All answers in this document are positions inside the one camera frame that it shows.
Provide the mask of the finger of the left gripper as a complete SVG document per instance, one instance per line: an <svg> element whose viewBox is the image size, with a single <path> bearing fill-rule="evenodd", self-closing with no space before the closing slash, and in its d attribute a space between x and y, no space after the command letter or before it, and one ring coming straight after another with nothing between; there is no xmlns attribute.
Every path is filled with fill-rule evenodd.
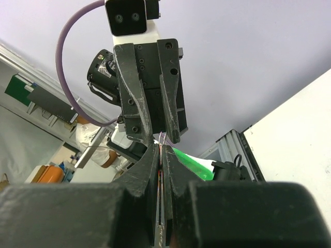
<svg viewBox="0 0 331 248"><path fill-rule="evenodd" d="M150 146L154 143L152 122L142 81L139 78L134 45L116 45L114 58L127 137Z"/></svg>
<svg viewBox="0 0 331 248"><path fill-rule="evenodd" d="M179 82L179 52L176 39L159 39L157 49L160 61L160 87L162 93L165 126L169 139L180 141L176 96Z"/></svg>

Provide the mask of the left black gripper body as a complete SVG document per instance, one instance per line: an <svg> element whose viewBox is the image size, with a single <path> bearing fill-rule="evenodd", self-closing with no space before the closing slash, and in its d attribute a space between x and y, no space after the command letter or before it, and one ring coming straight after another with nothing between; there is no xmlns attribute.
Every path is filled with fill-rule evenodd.
<svg viewBox="0 0 331 248"><path fill-rule="evenodd" d="M160 87L160 61L157 49L157 41L153 43L133 44L139 78L142 81L147 99L148 109L151 116L153 135L166 132L166 122L163 110L162 93ZM179 52L179 82L176 96L177 115L179 121L179 131L182 135L187 131L187 120L184 104L184 94L182 78L180 73L180 59L183 53L178 46Z"/></svg>

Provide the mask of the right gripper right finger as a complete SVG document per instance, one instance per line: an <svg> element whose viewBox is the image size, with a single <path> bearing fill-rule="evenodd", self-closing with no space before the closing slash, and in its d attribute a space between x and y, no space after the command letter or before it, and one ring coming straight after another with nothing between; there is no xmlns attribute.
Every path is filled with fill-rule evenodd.
<svg viewBox="0 0 331 248"><path fill-rule="evenodd" d="M162 148L170 247L330 247L309 191L288 182L204 181Z"/></svg>

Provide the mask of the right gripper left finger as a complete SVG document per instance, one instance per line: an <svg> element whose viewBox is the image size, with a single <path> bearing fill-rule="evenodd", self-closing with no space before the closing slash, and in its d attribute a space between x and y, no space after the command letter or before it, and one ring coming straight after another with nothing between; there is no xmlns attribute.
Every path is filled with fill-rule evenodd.
<svg viewBox="0 0 331 248"><path fill-rule="evenodd" d="M151 247L159 147L110 183L25 183L1 193L1 247Z"/></svg>

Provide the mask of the green key tag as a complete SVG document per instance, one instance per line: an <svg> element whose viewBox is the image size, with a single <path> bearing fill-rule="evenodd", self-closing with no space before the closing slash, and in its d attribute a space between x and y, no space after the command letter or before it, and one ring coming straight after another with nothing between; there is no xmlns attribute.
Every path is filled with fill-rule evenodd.
<svg viewBox="0 0 331 248"><path fill-rule="evenodd" d="M180 162L183 165L185 165L188 169L190 169L192 172L194 172L199 178L201 178L204 181L213 180L214 166L212 166L212 163L215 160L196 158L186 153L183 153L182 151L176 148L173 148L173 150L177 155L178 159L180 160Z"/></svg>

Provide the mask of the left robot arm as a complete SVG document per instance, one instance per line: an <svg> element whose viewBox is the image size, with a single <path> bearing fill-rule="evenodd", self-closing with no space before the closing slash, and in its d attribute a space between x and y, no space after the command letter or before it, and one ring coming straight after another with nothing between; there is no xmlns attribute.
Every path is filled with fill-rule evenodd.
<svg viewBox="0 0 331 248"><path fill-rule="evenodd" d="M117 71L115 55L129 59L134 85L142 90L150 121L144 121L135 98L127 90L124 78ZM137 162L148 147L148 134L160 132L173 143L188 130L180 59L183 49L176 39L159 39L153 43L125 44L123 50L101 50L87 73L88 86L104 101L122 109L116 128L107 145L130 162Z"/></svg>

